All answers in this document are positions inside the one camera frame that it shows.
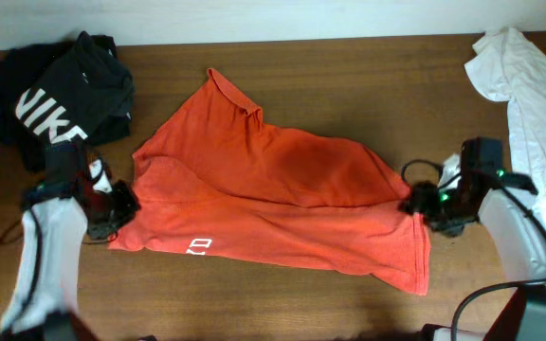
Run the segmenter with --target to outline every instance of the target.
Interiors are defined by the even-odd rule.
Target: orange t-shirt
[[[110,247],[373,274],[425,295],[428,233],[398,210],[401,178],[359,143],[265,124],[208,75],[134,153],[142,209]]]

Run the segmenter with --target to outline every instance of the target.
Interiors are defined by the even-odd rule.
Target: t-shirt
[[[125,117],[133,94],[128,69],[82,32],[22,94],[15,115],[46,145],[86,139],[107,117]]]
[[[112,37],[96,35],[91,38],[95,45],[114,59],[117,58],[117,48]],[[74,44],[62,42],[14,48],[0,61],[0,142],[17,145],[28,171],[44,169],[44,147],[37,136],[16,118],[16,102]],[[86,143],[98,146],[128,136],[131,117],[126,114],[107,116],[96,131],[88,136]]]
[[[264,123],[216,70],[133,154],[141,210],[110,248],[222,256],[428,289],[428,234],[410,188],[344,138]]]

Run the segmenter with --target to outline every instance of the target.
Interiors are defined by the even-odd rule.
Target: black t-shirt
[[[56,127],[54,135],[63,134],[65,127],[79,124],[89,132],[86,142],[96,146],[130,134],[131,118],[128,111],[132,105],[134,86],[129,71],[116,57],[113,38],[90,37],[83,32],[75,44],[64,42],[12,49],[0,62],[0,141],[18,146],[29,171],[41,171],[44,168],[43,143],[50,142],[51,129],[44,129],[40,141],[34,134],[36,125],[43,123],[48,115],[63,104],[65,113],[58,119],[69,122],[66,126]],[[86,77],[92,80],[91,86],[87,90],[77,91],[82,88],[77,85],[78,81],[86,84]],[[44,87],[44,93],[40,100],[25,108],[24,120],[19,120],[16,116],[18,100],[29,88],[25,99],[32,99],[38,92],[35,90],[38,85]],[[90,91],[95,87],[99,91]],[[86,93],[89,94],[89,103],[92,104],[86,105],[86,101],[82,101],[82,105],[78,105],[77,102]],[[56,104],[50,101],[51,106],[42,107],[49,99],[56,101]],[[43,112],[35,115],[31,120],[32,124],[26,127],[26,120],[40,107]]]

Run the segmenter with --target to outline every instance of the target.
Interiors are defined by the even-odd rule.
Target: table surface
[[[527,36],[546,53],[546,32]],[[120,47],[119,59],[136,85],[132,135],[99,150],[115,177],[131,180],[131,153],[214,67],[264,108],[268,123],[351,138],[396,170],[416,157],[443,161],[477,135],[501,139],[509,166],[506,103],[484,99],[464,72],[480,37]],[[433,174],[419,169],[410,175]],[[0,234],[19,218],[20,193],[36,179],[14,147],[0,145]],[[164,340],[321,340],[415,332],[425,323],[447,325],[464,296],[504,280],[482,226],[470,226],[457,239],[431,235],[431,243],[424,297],[368,276],[84,246],[82,319],[106,340],[145,334]],[[21,250],[21,243],[0,246],[0,316]],[[478,299],[461,327],[484,331],[509,295]]]

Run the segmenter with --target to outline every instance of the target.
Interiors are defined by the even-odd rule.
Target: clothing
[[[93,36],[94,44],[113,58],[117,57],[112,37]],[[0,142],[17,145],[25,168],[42,171],[45,167],[42,142],[15,116],[16,102],[45,71],[62,55],[71,50],[73,42],[48,45],[30,45],[12,49],[0,62]],[[131,118],[123,116],[105,117],[97,130],[88,136],[86,143],[97,146],[128,136]]]
[[[546,56],[519,31],[486,33],[464,68],[487,99],[509,101],[513,171],[529,174],[539,194],[533,209],[546,225]]]
[[[82,32],[18,100],[16,117],[45,143],[86,139],[108,116],[132,106],[130,72]]]
[[[220,73],[137,152],[141,210],[112,249],[373,274],[428,288],[428,234],[410,188],[365,146],[263,122]]]

